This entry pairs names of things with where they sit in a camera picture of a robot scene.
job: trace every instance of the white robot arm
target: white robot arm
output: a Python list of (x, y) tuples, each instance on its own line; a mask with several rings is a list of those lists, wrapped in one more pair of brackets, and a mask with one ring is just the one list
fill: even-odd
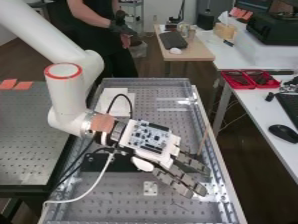
[(45, 69), (53, 104), (49, 125), (81, 138), (96, 133), (99, 143), (117, 143), (117, 150), (132, 155), (137, 168), (152, 172), (181, 195), (205, 196), (206, 188), (178, 166), (188, 166), (205, 176), (210, 175), (210, 169), (180, 148), (180, 137), (169, 128), (131, 119), (128, 124), (116, 121), (111, 133), (92, 130), (99, 113), (87, 109), (85, 97), (104, 70), (101, 56), (95, 51), (84, 51), (23, 0), (0, 0), (0, 24), (55, 63)]

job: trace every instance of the wire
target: wire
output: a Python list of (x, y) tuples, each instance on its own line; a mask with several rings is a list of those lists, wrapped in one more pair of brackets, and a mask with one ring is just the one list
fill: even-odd
[(112, 159), (113, 159), (113, 156), (115, 156), (115, 152), (109, 154), (109, 157), (108, 157), (107, 162), (105, 162), (104, 169), (101, 170), (100, 175), (99, 175), (99, 177), (97, 177), (97, 180), (96, 180), (95, 184), (92, 185), (92, 187), (89, 188), (89, 190), (88, 190), (81, 196), (79, 196), (79, 197), (76, 197), (76, 198), (73, 198), (73, 199), (69, 199), (69, 200), (61, 200), (61, 201), (52, 201), (52, 200), (45, 201), (44, 204), (43, 204), (43, 210), (44, 210), (47, 204), (64, 204), (64, 203), (72, 203), (72, 202), (79, 201), (80, 199), (83, 199), (83, 198), (92, 192), (92, 190), (95, 189), (95, 187), (97, 186), (97, 184), (99, 184), (100, 181), (101, 181), (101, 178), (103, 178), (104, 173), (105, 173), (105, 171), (107, 171), (107, 168), (108, 168), (108, 166), (109, 166), (109, 164), (111, 164), (111, 161), (112, 161)]
[(226, 129), (236, 121), (238, 121), (242, 117), (245, 117), (245, 115), (246, 115), (246, 113), (244, 113), (237, 119), (234, 119), (229, 124), (226, 124), (225, 127), (220, 131)]
[[(108, 110), (107, 110), (107, 114), (111, 112), (111, 109), (112, 109), (112, 106), (113, 106), (113, 104), (115, 104), (115, 101), (116, 101), (116, 99), (117, 99), (120, 96), (123, 96), (123, 97), (128, 100), (129, 107), (131, 107), (131, 119), (132, 119), (132, 118), (133, 118), (133, 105), (132, 105), (132, 101), (131, 101), (131, 99), (129, 99), (128, 96), (124, 95), (124, 94), (119, 94), (119, 95), (115, 96), (115, 98), (113, 98), (113, 100), (112, 100), (112, 102), (111, 102), (111, 104), (109, 104), (109, 107), (108, 107)], [(95, 136), (93, 136), (91, 142), (88, 143), (85, 149), (83, 150), (83, 152), (80, 153), (80, 155), (77, 156), (77, 158), (75, 159), (75, 161), (72, 162), (72, 164), (69, 165), (69, 167), (67, 168), (67, 170), (65, 170), (65, 171), (63, 172), (63, 174), (60, 175), (61, 178), (65, 176), (65, 174), (68, 173), (68, 171), (69, 171), (69, 170), (72, 169), (72, 167), (76, 165), (76, 163), (77, 163), (77, 161), (80, 160), (80, 158), (81, 158), (81, 157), (84, 156), (84, 154), (87, 153), (87, 151), (88, 151), (88, 149), (89, 149), (89, 147), (91, 147), (93, 141), (95, 141)], [(64, 183), (64, 181), (72, 176), (72, 174), (80, 169), (80, 167), (81, 167), (81, 166), (79, 165), (79, 166), (76, 167), (76, 169), (68, 174), (68, 176), (67, 176), (63, 180), (59, 181), (59, 183), (55, 185), (55, 188), (53, 188), (53, 189), (56, 189), (56, 188)]]
[(229, 107), (228, 107), (228, 109), (226, 109), (226, 111), (228, 110), (230, 110), (230, 108), (234, 106), (234, 105), (237, 105), (240, 102), (237, 101), (237, 102), (234, 102), (234, 103), (230, 103), (230, 105), (229, 105)]
[(115, 98), (113, 98), (113, 100), (112, 100), (112, 102), (111, 102), (111, 104), (109, 104), (109, 107), (108, 107), (108, 110), (107, 110), (107, 114), (109, 114), (111, 109), (112, 109), (112, 107), (113, 107), (113, 105), (115, 105), (115, 101), (117, 100), (117, 98), (119, 98), (120, 96), (123, 96), (123, 97), (128, 100), (129, 107), (131, 107), (131, 119), (132, 119), (132, 118), (133, 118), (133, 104), (132, 104), (132, 101), (131, 101), (131, 99), (128, 98), (128, 96), (124, 95), (124, 94), (119, 94), (119, 95), (115, 96)]
[[(72, 167), (76, 165), (79, 159), (84, 156), (84, 154), (87, 153), (88, 149), (91, 148), (91, 145), (92, 145), (93, 141), (95, 141), (95, 136), (92, 137), (92, 139), (91, 139), (91, 141), (89, 141), (89, 143), (88, 143), (85, 149), (81, 151), (80, 155), (77, 156), (77, 158), (73, 160), (73, 162), (72, 162), (72, 164), (69, 165), (69, 167), (67, 168), (67, 170), (65, 170), (65, 171), (63, 172), (63, 174), (60, 175), (60, 178), (63, 178), (63, 177), (65, 176), (65, 174), (68, 173), (68, 171), (69, 171), (69, 170), (72, 169)], [(67, 179), (68, 179), (68, 178), (64, 178), (63, 180), (60, 180), (59, 183), (55, 185), (53, 189), (56, 189), (56, 188), (60, 186), (60, 184), (61, 184)]]

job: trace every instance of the metal table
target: metal table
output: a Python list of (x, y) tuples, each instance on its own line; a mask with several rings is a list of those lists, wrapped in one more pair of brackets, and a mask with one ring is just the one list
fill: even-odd
[(72, 141), (48, 125), (44, 82), (27, 91), (1, 90), (0, 102), (0, 197), (21, 199), (39, 213)]
[[(209, 121), (197, 90), (188, 79), (105, 79), (95, 94), (92, 108), (107, 87), (128, 88), (131, 93), (136, 93), (135, 119), (142, 118), (169, 126), (182, 137), (182, 144), (197, 151)], [(87, 143), (76, 140), (68, 164)], [(150, 173), (108, 172), (83, 200), (49, 205), (40, 223), (246, 223), (212, 130), (200, 159), (212, 168), (210, 178), (192, 174), (209, 190), (205, 198), (184, 198)], [(52, 193), (51, 199), (71, 199), (81, 195), (97, 175), (77, 171)], [(156, 181), (158, 196), (144, 196), (144, 181)]]

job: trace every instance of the black cable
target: black cable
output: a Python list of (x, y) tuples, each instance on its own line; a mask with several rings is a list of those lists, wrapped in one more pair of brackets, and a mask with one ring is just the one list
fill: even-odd
[(85, 149), (81, 151), (80, 155), (77, 156), (77, 158), (75, 159), (75, 161), (72, 162), (72, 164), (69, 165), (69, 167), (67, 168), (67, 170), (63, 172), (63, 174), (60, 175), (60, 178), (63, 178), (63, 176), (68, 173), (68, 171), (72, 169), (72, 167), (75, 166), (76, 162), (79, 161), (79, 159), (84, 156), (84, 154), (87, 153), (88, 149), (91, 148), (91, 145), (95, 141), (95, 136), (92, 137)]
[[(107, 148), (99, 148), (99, 149), (96, 149), (95, 152), (92, 152), (92, 154), (96, 154), (97, 152), (100, 152), (103, 150), (107, 150)], [(64, 181), (73, 175), (73, 173), (81, 168), (81, 164), (72, 170), (72, 172), (63, 178), (63, 180), (59, 181), (59, 183), (55, 185), (55, 188), (53, 189), (56, 189), (64, 183)]]
[[(133, 105), (132, 105), (132, 101), (131, 101), (131, 99), (129, 99), (128, 96), (124, 95), (124, 94), (119, 94), (119, 95), (115, 96), (113, 100), (111, 101), (111, 104), (109, 104), (109, 107), (108, 107), (108, 110), (107, 110), (107, 114), (109, 114), (111, 109), (112, 109), (112, 106), (113, 106), (113, 104), (115, 104), (115, 101), (116, 101), (116, 99), (117, 99), (120, 96), (123, 96), (123, 97), (128, 100), (129, 107), (131, 107), (131, 119), (132, 119), (132, 118), (133, 118)], [(72, 169), (72, 167), (76, 165), (77, 161), (80, 160), (80, 158), (81, 158), (81, 157), (84, 156), (84, 154), (87, 153), (87, 151), (88, 151), (88, 149), (89, 149), (89, 147), (91, 147), (93, 141), (95, 141), (95, 136), (93, 136), (91, 142), (88, 143), (85, 149), (83, 150), (83, 152), (80, 153), (80, 155), (77, 156), (77, 158), (75, 159), (75, 161), (72, 162), (72, 164), (69, 165), (69, 167), (67, 168), (67, 170), (65, 170), (65, 171), (63, 172), (63, 174), (60, 175), (60, 178), (64, 177), (64, 175), (68, 173), (68, 171), (69, 171), (69, 170)], [(60, 186), (60, 184), (61, 184), (61, 183), (63, 183), (63, 182), (72, 176), (72, 174), (80, 169), (80, 167), (81, 167), (81, 165), (79, 165), (79, 166), (76, 167), (76, 169), (67, 175), (67, 177), (65, 177), (63, 180), (59, 181), (59, 183), (55, 185), (55, 188), (53, 188), (53, 189), (56, 189), (56, 188)]]
[(65, 176), (65, 178), (63, 180), (59, 181), (59, 183), (55, 185), (53, 189), (56, 189), (63, 183), (64, 181), (73, 175), (73, 173), (81, 168), (81, 164), (76, 167), (75, 170), (72, 170), (72, 172)]
[(123, 97), (128, 100), (129, 107), (131, 107), (131, 119), (132, 119), (132, 118), (133, 118), (133, 104), (132, 104), (132, 101), (131, 101), (131, 99), (128, 98), (128, 96), (124, 95), (124, 94), (119, 94), (119, 95), (115, 96), (115, 98), (113, 98), (113, 100), (112, 100), (112, 102), (111, 102), (111, 104), (109, 104), (109, 107), (108, 107), (108, 110), (107, 110), (107, 114), (109, 114), (111, 109), (112, 109), (112, 107), (113, 107), (113, 105), (115, 105), (115, 101), (117, 100), (117, 98), (119, 98), (120, 96), (123, 96)]

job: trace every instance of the robotic hand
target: robotic hand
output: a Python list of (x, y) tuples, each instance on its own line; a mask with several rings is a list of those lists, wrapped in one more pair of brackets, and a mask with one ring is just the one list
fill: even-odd
[(170, 129), (144, 120), (129, 120), (128, 124), (116, 121), (111, 133), (96, 132), (97, 143), (117, 145), (117, 151), (132, 156), (137, 168), (168, 184), (182, 196), (192, 198), (194, 193), (206, 196), (202, 184), (180, 169), (186, 166), (204, 176), (210, 176), (210, 169), (189, 157), (189, 152), (180, 148), (181, 138)]
[(115, 33), (125, 34), (128, 36), (137, 36), (137, 32), (125, 24), (125, 12), (119, 10), (115, 15), (115, 20), (111, 22), (109, 29)]

